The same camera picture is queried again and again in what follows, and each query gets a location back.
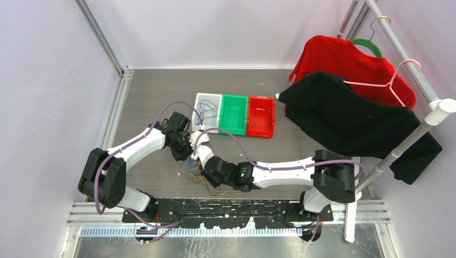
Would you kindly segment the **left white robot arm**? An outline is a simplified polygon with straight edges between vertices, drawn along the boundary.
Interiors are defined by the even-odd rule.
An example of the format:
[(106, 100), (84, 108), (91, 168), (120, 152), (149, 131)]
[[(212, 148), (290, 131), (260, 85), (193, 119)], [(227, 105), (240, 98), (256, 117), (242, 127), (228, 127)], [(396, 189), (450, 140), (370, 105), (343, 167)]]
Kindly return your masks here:
[(136, 212), (144, 222), (157, 214), (156, 199), (126, 185), (126, 174), (137, 162), (149, 154), (169, 147), (176, 161), (185, 161), (192, 152), (190, 120), (173, 112), (169, 119), (151, 124), (135, 138), (109, 150), (93, 149), (87, 158), (78, 190), (98, 200), (107, 209), (124, 207)]

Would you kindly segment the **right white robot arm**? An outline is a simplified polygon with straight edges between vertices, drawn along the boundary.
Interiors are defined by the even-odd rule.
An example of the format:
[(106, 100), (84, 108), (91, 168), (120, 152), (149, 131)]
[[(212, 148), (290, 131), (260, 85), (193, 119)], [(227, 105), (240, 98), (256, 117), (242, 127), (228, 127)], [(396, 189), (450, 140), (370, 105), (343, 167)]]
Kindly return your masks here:
[(314, 156), (289, 162), (267, 163), (247, 161), (229, 163), (207, 146), (199, 147), (191, 156), (199, 160), (202, 176), (214, 187), (226, 185), (233, 190), (250, 192), (277, 185), (304, 185), (299, 205), (302, 219), (313, 220), (332, 202), (353, 203), (355, 193), (355, 161), (319, 149)]

